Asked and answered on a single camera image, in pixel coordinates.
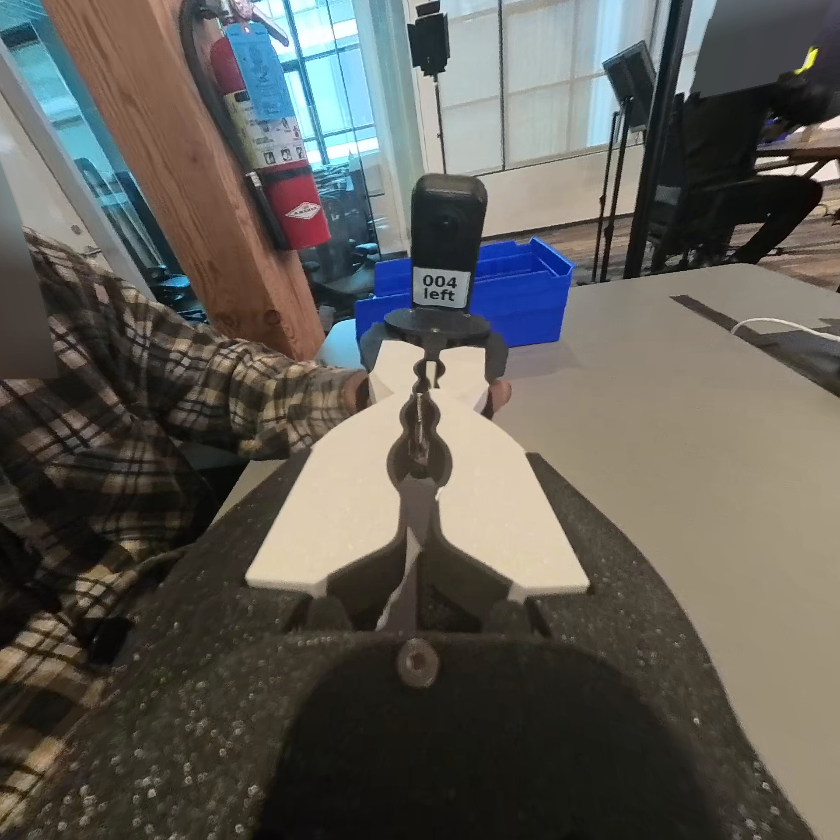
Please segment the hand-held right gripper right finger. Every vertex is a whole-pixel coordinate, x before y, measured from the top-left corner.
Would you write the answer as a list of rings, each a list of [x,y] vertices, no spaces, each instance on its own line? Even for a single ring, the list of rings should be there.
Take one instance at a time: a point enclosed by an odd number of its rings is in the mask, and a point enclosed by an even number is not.
[[[430,399],[451,460],[436,497],[448,545],[499,574],[515,601],[587,592],[590,579],[525,449],[450,392],[432,390]]]

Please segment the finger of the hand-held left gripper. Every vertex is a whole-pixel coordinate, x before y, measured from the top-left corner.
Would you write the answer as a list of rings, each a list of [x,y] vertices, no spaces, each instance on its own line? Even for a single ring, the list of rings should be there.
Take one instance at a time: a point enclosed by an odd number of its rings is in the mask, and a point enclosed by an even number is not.
[[[404,404],[414,393],[418,382],[417,366],[424,366],[422,346],[397,339],[384,339],[371,372],[369,391],[372,404],[380,404],[393,396]]]
[[[458,401],[473,411],[487,407],[490,385],[486,376],[486,350],[458,346],[442,350],[429,362],[429,406],[440,407],[440,398]]]

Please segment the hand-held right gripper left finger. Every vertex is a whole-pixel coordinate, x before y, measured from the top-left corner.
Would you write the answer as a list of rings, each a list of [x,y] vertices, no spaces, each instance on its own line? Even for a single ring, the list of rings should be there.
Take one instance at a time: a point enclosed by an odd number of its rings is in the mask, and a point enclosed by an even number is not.
[[[407,387],[387,396],[311,447],[245,573],[249,587],[326,595],[337,574],[403,533],[388,457],[411,395]]]

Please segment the long metal bolt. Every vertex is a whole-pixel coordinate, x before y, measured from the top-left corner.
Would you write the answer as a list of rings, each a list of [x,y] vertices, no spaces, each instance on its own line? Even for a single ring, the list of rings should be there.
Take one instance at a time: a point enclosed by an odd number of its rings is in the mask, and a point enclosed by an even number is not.
[[[409,423],[409,456],[411,474],[416,478],[430,476],[432,460],[433,406],[429,393],[432,389],[427,375],[419,380],[413,389]]]

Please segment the person's left forearm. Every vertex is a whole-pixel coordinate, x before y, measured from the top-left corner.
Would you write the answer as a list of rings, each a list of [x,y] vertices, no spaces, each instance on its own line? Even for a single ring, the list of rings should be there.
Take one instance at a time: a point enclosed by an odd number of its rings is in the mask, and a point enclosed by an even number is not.
[[[150,301],[119,313],[133,396],[174,438],[278,459],[311,447],[369,404],[364,370],[294,361],[190,325]]]

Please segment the person's left hand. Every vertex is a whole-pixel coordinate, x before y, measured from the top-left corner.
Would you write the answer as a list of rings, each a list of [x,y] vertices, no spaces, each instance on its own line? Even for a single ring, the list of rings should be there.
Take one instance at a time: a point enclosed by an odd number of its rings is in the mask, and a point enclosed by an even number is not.
[[[478,394],[476,399],[453,396],[453,399],[468,408],[481,414],[487,408],[490,414],[500,411],[511,399],[511,383],[509,381],[495,380],[485,383],[486,388]],[[344,410],[350,415],[361,413],[372,406],[373,396],[369,375],[363,370],[352,371],[350,376],[339,388],[339,402]]]

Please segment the blue plastic bin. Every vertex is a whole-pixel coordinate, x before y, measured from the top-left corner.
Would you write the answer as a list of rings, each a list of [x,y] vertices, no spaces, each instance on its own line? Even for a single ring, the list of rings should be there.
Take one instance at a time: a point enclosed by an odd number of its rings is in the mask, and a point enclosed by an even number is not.
[[[532,237],[482,245],[470,310],[491,325],[511,349],[560,338],[574,264]],[[354,306],[355,337],[396,309],[411,305],[411,260],[390,259],[374,268],[374,295]]]

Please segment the red fire extinguisher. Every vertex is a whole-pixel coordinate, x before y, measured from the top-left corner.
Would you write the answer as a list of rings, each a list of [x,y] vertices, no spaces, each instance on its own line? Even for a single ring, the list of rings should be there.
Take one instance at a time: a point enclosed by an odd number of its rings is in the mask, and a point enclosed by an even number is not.
[[[273,46],[288,45],[288,36],[261,17],[254,2],[181,2],[177,25],[185,63],[271,244],[286,251],[323,245],[329,226],[297,113],[257,119],[228,42],[226,27],[248,22],[265,25]]]

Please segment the black light panel on stand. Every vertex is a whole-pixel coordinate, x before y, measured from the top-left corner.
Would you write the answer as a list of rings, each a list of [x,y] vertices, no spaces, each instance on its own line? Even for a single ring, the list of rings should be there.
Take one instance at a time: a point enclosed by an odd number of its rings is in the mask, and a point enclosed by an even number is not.
[[[450,58],[448,16],[439,1],[420,3],[416,6],[413,23],[406,26],[413,68],[431,78],[434,85],[437,116],[437,140],[441,152],[443,173],[448,172],[442,99],[439,78],[445,72]]]

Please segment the black light panel on tripod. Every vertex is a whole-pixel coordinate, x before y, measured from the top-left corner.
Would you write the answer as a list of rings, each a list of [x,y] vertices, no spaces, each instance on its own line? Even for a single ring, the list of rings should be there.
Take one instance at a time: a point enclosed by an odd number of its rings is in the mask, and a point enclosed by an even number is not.
[[[636,133],[646,141],[656,82],[653,61],[643,40],[607,59],[603,69],[616,98],[617,110],[612,116],[606,151],[591,268],[593,283],[607,280],[628,139]]]

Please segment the black office chair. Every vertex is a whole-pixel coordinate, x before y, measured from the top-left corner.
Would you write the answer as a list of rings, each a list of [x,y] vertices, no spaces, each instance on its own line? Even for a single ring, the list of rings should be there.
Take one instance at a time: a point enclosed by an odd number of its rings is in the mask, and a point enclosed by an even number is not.
[[[659,168],[646,239],[652,247],[649,273],[666,272],[669,258],[679,257],[678,270],[689,266],[690,254],[707,245],[721,205],[755,174],[718,177],[705,184],[691,182],[686,168],[685,95],[675,95],[668,121],[665,150]]]

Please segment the black pole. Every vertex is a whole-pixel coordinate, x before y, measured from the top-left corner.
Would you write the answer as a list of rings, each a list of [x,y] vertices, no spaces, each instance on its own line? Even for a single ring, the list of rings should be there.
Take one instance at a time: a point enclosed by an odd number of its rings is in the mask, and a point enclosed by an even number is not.
[[[671,1],[663,40],[644,157],[637,185],[636,204],[626,249],[624,279],[641,276],[647,234],[655,202],[667,132],[674,106],[679,69],[684,54],[692,1]]]

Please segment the blue paper tag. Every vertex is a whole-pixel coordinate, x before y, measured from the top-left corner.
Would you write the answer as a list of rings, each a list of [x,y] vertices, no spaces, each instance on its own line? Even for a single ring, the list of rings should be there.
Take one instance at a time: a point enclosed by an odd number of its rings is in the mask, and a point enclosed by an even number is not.
[[[268,28],[257,22],[230,24],[227,40],[259,121],[296,116],[280,58]]]

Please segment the person's plaid shirt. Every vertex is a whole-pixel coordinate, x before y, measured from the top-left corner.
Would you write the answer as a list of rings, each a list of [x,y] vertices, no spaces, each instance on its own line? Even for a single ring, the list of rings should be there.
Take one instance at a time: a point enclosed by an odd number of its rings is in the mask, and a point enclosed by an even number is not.
[[[24,228],[57,376],[2,381],[2,837],[107,684],[93,640],[212,520],[177,440],[234,452],[241,342]]]

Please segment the wooden pillar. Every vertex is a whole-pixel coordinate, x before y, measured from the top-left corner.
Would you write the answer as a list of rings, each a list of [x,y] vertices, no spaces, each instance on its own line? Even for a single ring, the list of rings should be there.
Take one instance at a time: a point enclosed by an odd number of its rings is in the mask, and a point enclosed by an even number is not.
[[[324,331],[301,261],[270,243],[201,100],[180,2],[44,6],[215,329],[314,359]]]

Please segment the wooden desk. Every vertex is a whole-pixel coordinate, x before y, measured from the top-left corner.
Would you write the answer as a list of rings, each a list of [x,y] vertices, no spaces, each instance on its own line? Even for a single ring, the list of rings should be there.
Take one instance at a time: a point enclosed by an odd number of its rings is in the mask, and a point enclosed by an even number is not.
[[[756,172],[774,172],[805,165],[805,176],[813,178],[824,167],[839,162],[839,128],[832,124],[798,130],[783,139],[760,144]]]

